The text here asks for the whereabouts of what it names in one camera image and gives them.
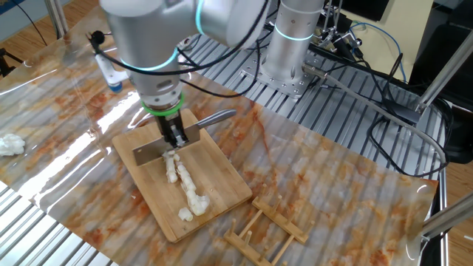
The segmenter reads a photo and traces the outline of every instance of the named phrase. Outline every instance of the marble pattern surface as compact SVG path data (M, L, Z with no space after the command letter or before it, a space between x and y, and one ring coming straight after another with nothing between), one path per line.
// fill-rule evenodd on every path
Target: marble pattern surface
M247 202L190 237L166 241L112 145L112 138L153 123L127 81L114 94L85 33L108 31L99 9L0 81L0 135L18 134L25 153L0 158L0 180L119 265L233 265L241 255L223 238L256 213ZM107 39L105 47L113 47ZM198 74L184 78L220 93ZM293 242L289 265L417 265L421 226L437 182L404 176L290 122L246 98L211 97L185 86L185 108L197 118L235 108L237 116L208 128L256 196L283 196L278 211L316 225L306 245ZM251 228L251 245L272 247L287 234L269 219Z

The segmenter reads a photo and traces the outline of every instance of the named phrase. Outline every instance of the wooden cutting board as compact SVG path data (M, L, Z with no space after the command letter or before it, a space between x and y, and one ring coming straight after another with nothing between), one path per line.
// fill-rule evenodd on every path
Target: wooden cutting board
M182 110L181 115L185 127L197 122L188 109ZM188 204L186 194L180 186L180 180L176 183L168 183L166 164L162 157L137 166L133 156L134 148L160 137L157 124L151 123L114 137L113 145L168 241L180 241L251 197L251 189L207 131L201 129L200 141L177 153L191 174L197 187L197 195L207 195L210 198L210 205L203 215L194 216L190 222L182 221L177 214L181 208L188 208Z

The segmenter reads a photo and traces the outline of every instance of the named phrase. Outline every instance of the metal mounting plate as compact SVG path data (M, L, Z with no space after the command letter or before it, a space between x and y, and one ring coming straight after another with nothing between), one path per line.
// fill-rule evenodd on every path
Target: metal mounting plate
M250 60L247 60L245 64L242 65L241 73L243 75L254 77L254 71L256 69L257 63L256 53L253 53L249 59ZM314 64L318 62L318 59L316 59L316 57L313 55L307 55L305 61L309 64ZM281 92L282 94L288 95L289 97L295 99L299 99L301 96L303 96L303 94L307 90L307 86L310 84L310 82L312 82L314 78L314 75L309 75L306 73L303 74L302 78L298 80L279 81L270 77L269 75L266 75L263 71L261 71L261 67L258 75L259 82L268 85L271 89L275 89Z

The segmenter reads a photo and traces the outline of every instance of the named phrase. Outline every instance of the chicken piece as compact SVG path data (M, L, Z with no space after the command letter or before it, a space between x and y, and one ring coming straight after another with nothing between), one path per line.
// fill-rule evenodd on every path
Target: chicken piece
M24 152L25 142L15 134L0 137L0 156L12 156Z
M166 176L168 177L168 182L175 183L177 181L177 175L176 166L174 165L174 156L171 156L171 151L166 151L163 154L163 158L166 161Z
M195 193L197 188L194 182L192 182L191 175L187 171L186 167L180 161L177 161L176 164L177 164L177 173L179 174L179 177L182 180L180 185L183 188L184 192L186 193L187 203L189 205L189 208L191 209L192 213L194 213L195 216L200 216L204 214L205 210L210 204L210 199L208 198L208 196L198 196Z
M180 209L178 215L182 221L185 220L187 222L192 221L192 219L194 218L194 216L192 216L192 212L187 208Z

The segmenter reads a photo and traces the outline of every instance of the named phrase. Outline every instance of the blue led ring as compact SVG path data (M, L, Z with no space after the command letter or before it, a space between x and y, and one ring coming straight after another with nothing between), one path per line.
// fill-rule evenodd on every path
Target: blue led ring
M128 67L134 67L135 69L143 70L143 71L156 71L159 69L162 69L163 67L169 65L176 57L177 57L178 51L177 48L174 48L174 52L172 53L171 57L164 63L158 65L158 66L152 66L152 67L135 67L132 66L128 63L126 63L123 59L121 59L121 62L127 65Z
M311 34L309 37L306 37L306 38L294 38L294 37L290 37L290 36L287 36L285 35L284 33L281 33L281 31L278 29L278 27L276 27L276 25L274 25L274 28L276 29L276 31L284 38L287 38L291 41L305 41L305 40L308 40L310 38L312 38L313 34Z
M200 16L202 14L202 8L204 7L205 0L199 0L199 4L197 5L197 9L195 11L195 25L197 26L197 30L200 34L205 35L204 31L202 30L202 25L200 23Z

